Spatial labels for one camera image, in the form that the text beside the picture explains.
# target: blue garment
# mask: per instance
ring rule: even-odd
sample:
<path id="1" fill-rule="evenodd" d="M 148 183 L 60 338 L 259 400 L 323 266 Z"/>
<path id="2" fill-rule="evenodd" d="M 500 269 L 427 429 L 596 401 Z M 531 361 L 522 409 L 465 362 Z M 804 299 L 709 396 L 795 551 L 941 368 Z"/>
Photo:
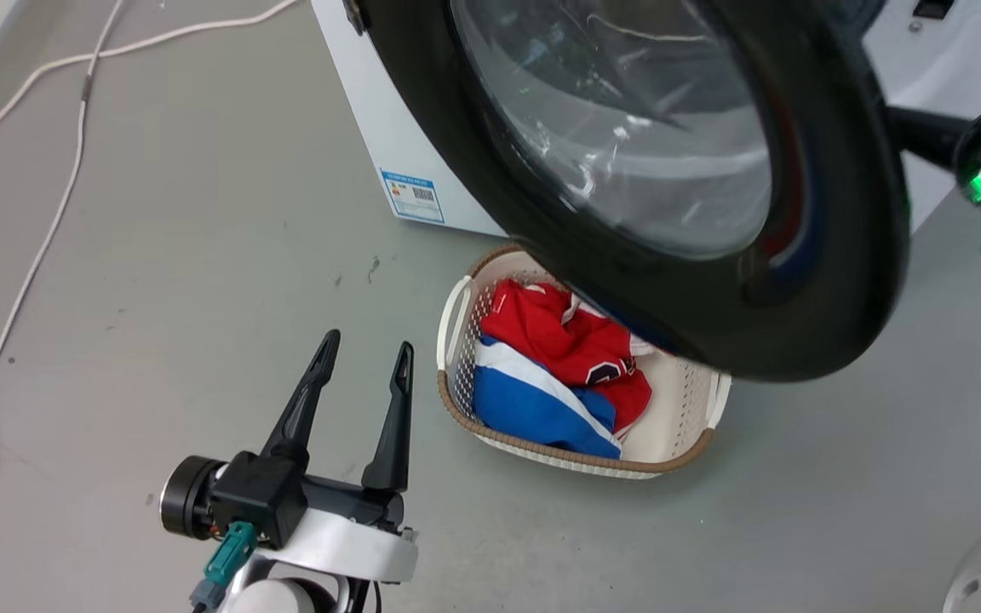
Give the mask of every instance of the blue garment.
<path id="1" fill-rule="evenodd" d="M 475 349 L 472 408 L 491 430 L 525 441 L 619 459 L 611 434 L 616 411 L 602 393 L 571 389 L 515 352 L 484 336 Z"/>

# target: white cable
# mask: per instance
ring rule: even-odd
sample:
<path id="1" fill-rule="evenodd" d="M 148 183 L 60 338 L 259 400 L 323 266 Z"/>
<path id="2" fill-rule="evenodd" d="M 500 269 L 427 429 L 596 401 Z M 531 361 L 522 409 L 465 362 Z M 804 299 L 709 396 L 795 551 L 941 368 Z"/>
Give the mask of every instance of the white cable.
<path id="1" fill-rule="evenodd" d="M 210 22 L 201 23 L 196 25 L 190 25 L 188 27 L 182 27 L 180 30 L 173 30 L 172 32 L 165 32 L 153 38 L 148 38 L 145 40 L 140 40 L 138 43 L 131 43 L 131 45 L 124 45 L 123 47 L 116 47 L 114 49 L 106 49 L 100 52 L 101 58 L 112 58 L 114 55 L 129 54 L 131 51 L 137 51 L 139 49 L 145 49 L 146 47 L 152 47 L 153 45 L 158 45 L 159 43 L 164 43 L 166 40 L 172 40 L 174 38 L 180 38 L 187 34 L 194 34 L 194 32 L 205 32 L 207 30 L 218 30 L 222 27 L 238 27 L 242 25 L 254 25 L 261 23 L 263 20 L 269 20 L 279 12 L 287 9 L 290 5 L 299 3 L 301 0 L 283 0 L 282 3 L 278 3 L 275 7 L 272 7 L 268 11 L 262 12 L 254 17 L 248 17 L 248 19 L 242 20 L 221 20 L 221 22 Z M 0 110 L 0 121 L 3 121 L 5 116 L 7 116 L 14 108 L 17 106 L 17 102 L 20 102 L 28 89 L 43 77 L 44 74 L 48 72 L 59 69 L 59 67 L 75 65 L 78 62 L 85 62 L 86 60 L 93 61 L 93 54 L 85 55 L 71 55 L 70 58 L 63 58 L 61 60 L 55 60 L 54 62 L 48 62 L 46 65 L 38 67 L 35 72 L 28 75 L 24 84 L 17 89 L 17 93 L 14 94 L 13 98 L 7 102 L 7 105 Z"/>
<path id="2" fill-rule="evenodd" d="M 43 261 L 43 256 L 48 252 L 51 239 L 55 237 L 55 230 L 59 229 L 59 222 L 63 220 L 63 213 L 66 212 L 66 203 L 70 202 L 71 192 L 74 191 L 74 183 L 77 182 L 78 171 L 82 168 L 82 150 L 85 145 L 86 107 L 89 105 L 89 92 L 93 88 L 93 75 L 97 69 L 97 58 L 99 57 L 101 48 L 105 46 L 105 39 L 108 38 L 108 32 L 112 29 L 112 22 L 116 20 L 116 15 L 120 12 L 122 5 L 123 0 L 116 0 L 116 5 L 112 7 L 112 14 L 108 15 L 104 30 L 100 31 L 100 37 L 97 39 L 97 46 L 94 47 L 93 54 L 89 58 L 89 67 L 86 69 L 85 83 L 82 86 L 82 101 L 78 105 L 78 141 L 77 147 L 74 148 L 74 167 L 71 169 L 71 178 L 66 183 L 63 198 L 59 201 L 59 209 L 55 212 L 54 220 L 51 221 L 48 234 L 46 237 L 43 237 L 43 244 L 40 245 L 40 250 L 36 252 L 35 259 L 32 259 L 32 266 L 28 267 L 25 282 L 20 286 L 20 291 L 17 292 L 17 298 L 14 299 L 13 307 L 10 309 L 10 315 L 7 317 L 7 325 L 3 326 L 3 333 L 0 335 L 0 353 L 3 353 L 3 346 L 7 344 L 10 330 L 13 328 L 14 320 L 17 318 L 17 311 L 20 310 L 20 303 L 25 299 L 28 288 L 32 284 L 32 277 L 36 275 L 36 271 L 40 267 L 40 261 Z"/>

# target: laundry basket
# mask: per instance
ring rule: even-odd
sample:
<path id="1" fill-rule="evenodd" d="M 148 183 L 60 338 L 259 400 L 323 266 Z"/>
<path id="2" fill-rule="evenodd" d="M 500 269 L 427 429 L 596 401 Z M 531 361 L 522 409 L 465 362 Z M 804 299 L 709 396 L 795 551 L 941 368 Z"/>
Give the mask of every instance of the laundry basket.
<path id="1" fill-rule="evenodd" d="M 622 459 L 531 443 L 484 426 L 472 409 L 479 322 L 491 310 L 498 282 L 557 283 L 515 245 L 491 251 L 453 288 L 437 330 L 437 387 L 452 418 L 480 441 L 510 454 L 578 473 L 654 478 L 696 459 L 709 445 L 729 396 L 729 375 L 655 352 L 638 358 L 653 388 L 650 406 L 623 440 Z"/>

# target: clothes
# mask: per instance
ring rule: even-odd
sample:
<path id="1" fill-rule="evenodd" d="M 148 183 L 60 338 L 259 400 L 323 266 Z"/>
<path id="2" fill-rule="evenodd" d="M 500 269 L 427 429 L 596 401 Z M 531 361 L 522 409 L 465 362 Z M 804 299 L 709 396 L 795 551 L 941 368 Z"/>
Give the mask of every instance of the clothes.
<path id="1" fill-rule="evenodd" d="M 566 387 L 599 392 L 615 407 L 611 431 L 622 436 L 650 403 L 650 384 L 635 373 L 629 331 L 583 304 L 552 284 L 525 288 L 505 280 L 480 325 L 483 334 L 544 366 Z M 653 352 L 634 340 L 639 352 Z"/>
<path id="2" fill-rule="evenodd" d="M 569 389 L 505 342 L 475 349 L 472 408 L 487 427 L 525 441 L 618 459 L 615 408 L 592 389 Z"/>

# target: blue and white label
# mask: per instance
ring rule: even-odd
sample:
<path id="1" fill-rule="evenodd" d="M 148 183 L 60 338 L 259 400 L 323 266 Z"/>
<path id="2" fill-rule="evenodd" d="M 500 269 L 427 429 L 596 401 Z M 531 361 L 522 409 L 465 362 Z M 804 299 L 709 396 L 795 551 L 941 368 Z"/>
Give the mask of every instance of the blue and white label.
<path id="1" fill-rule="evenodd" d="M 393 210 L 400 217 L 412 220 L 437 221 L 444 224 L 441 205 L 437 202 L 437 190 L 433 182 L 426 179 L 397 175 L 396 172 L 381 171 L 385 179 L 385 191 L 393 201 Z"/>

